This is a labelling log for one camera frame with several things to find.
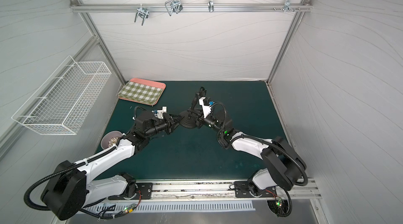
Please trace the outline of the black microphone stand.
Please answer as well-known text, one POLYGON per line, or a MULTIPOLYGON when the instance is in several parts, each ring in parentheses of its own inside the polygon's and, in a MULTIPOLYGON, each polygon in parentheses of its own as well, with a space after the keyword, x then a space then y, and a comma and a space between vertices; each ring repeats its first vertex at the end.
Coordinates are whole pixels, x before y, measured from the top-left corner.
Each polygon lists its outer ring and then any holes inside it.
POLYGON ((197 124, 197 113, 195 111, 195 106, 199 104, 199 99, 206 97, 206 89, 202 86, 195 93, 195 97, 192 100, 191 107, 186 111, 180 113, 182 119, 179 124, 185 128, 196 128, 197 124))

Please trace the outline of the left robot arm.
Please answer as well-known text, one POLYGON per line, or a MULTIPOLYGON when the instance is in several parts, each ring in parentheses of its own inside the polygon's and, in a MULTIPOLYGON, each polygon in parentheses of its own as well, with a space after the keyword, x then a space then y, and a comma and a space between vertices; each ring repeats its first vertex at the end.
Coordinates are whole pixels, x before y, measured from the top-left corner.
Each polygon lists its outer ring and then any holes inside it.
POLYGON ((142 151, 151 137, 164 132, 171 134, 179 125, 181 115, 163 112, 157 116, 152 111, 144 111, 134 119, 130 131, 101 151, 99 154, 70 163, 60 163, 56 176, 51 178, 42 195, 42 202, 58 217, 67 220, 87 205, 104 200, 110 196, 120 199, 138 197, 134 177, 120 173, 111 178, 96 178, 115 164, 142 151))

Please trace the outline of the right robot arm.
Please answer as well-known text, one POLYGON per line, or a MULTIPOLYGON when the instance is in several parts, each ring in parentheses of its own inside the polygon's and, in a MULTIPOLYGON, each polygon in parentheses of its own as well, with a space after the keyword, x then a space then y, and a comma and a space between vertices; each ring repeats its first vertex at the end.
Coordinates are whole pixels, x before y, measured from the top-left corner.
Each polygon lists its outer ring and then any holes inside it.
POLYGON ((290 191, 294 186, 307 185, 306 164, 287 140, 261 139, 236 130, 225 111, 216 116, 198 115, 195 121, 198 127, 205 125, 216 131, 221 147, 248 153, 263 161, 266 167, 248 179, 248 187, 253 194, 274 186, 290 191))

